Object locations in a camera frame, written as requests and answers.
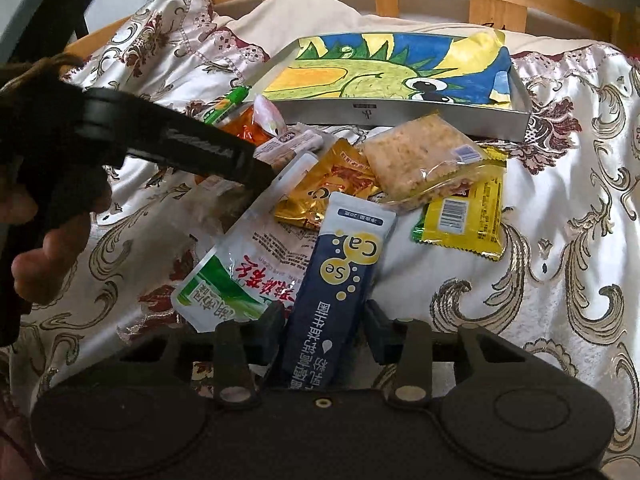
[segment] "plastic snack bag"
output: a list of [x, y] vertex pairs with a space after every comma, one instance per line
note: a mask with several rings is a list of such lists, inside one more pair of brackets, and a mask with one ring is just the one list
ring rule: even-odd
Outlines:
[[307, 131], [289, 130], [286, 134], [273, 137], [255, 149], [254, 157], [270, 164], [275, 171], [282, 170], [297, 154], [322, 150], [324, 139], [312, 129]]
[[287, 125], [275, 105], [262, 95], [257, 95], [253, 104], [249, 105], [239, 115], [233, 114], [228, 120], [216, 124], [221, 130], [248, 140], [260, 146], [273, 137], [283, 135]]
[[211, 175], [169, 209], [166, 220], [196, 238], [198, 249], [209, 250], [240, 218], [253, 197], [242, 184]]
[[[487, 155], [505, 161], [507, 156], [488, 147]], [[480, 182], [471, 189], [428, 203], [412, 231], [415, 242], [472, 251], [497, 261], [500, 241], [502, 177]]]
[[381, 203], [397, 212], [499, 178], [506, 167], [438, 114], [377, 134], [363, 151], [387, 195]]
[[287, 324], [280, 375], [289, 388], [322, 388], [332, 380], [395, 219], [379, 204], [331, 194]]
[[174, 291], [172, 305], [198, 332], [257, 319], [271, 301], [293, 306], [317, 234], [278, 224], [273, 207], [316, 161], [311, 153], [292, 161]]
[[278, 204], [276, 220], [317, 230], [334, 191], [364, 199], [379, 191], [367, 159], [345, 139], [338, 139]]

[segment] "blue packet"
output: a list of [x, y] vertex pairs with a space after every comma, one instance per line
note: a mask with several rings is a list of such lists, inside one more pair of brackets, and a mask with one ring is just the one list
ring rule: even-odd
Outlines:
[[374, 202], [331, 194], [287, 323], [281, 370], [289, 388], [322, 388], [332, 380], [395, 218]]

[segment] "green tube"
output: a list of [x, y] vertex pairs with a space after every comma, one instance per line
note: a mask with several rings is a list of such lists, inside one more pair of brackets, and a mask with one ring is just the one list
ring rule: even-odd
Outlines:
[[246, 86], [239, 86], [227, 92], [220, 102], [205, 114], [203, 122], [205, 124], [218, 122], [231, 108], [242, 103], [248, 95], [249, 89]]

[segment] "finger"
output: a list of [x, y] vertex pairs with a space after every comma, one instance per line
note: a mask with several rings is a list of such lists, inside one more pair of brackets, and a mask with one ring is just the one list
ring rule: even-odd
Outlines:
[[47, 258], [44, 249], [34, 249], [14, 258], [14, 289], [26, 301], [48, 304], [62, 286], [66, 270]]
[[16, 416], [9, 420], [2, 430], [12, 442], [0, 439], [0, 478], [33, 479], [31, 473], [36, 462], [31, 448], [28, 422], [23, 416]]
[[24, 224], [36, 215], [38, 205], [23, 186], [8, 187], [6, 183], [0, 192], [0, 223]]
[[91, 219], [88, 213], [73, 217], [46, 234], [42, 242], [46, 257], [69, 270], [78, 255], [84, 251], [90, 232]]
[[102, 213], [111, 207], [111, 186], [106, 184], [106, 188], [102, 195], [94, 202], [91, 211], [94, 213]]
[[84, 250], [90, 229], [89, 215], [78, 215], [47, 233], [41, 249], [16, 256], [12, 273], [18, 295], [32, 303], [50, 303], [58, 294], [76, 258]]

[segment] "gold snack packet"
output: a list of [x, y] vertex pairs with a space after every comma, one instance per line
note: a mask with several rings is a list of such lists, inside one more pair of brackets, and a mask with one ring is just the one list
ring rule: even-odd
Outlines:
[[289, 196], [276, 206], [275, 219], [318, 230], [332, 192], [367, 199], [379, 190], [367, 158], [346, 139], [338, 139]]
[[[493, 160], [507, 159], [495, 148], [488, 147], [485, 151]], [[412, 231], [412, 239], [472, 251], [497, 261], [504, 250], [500, 241], [501, 217], [502, 177], [499, 177], [428, 203]]]

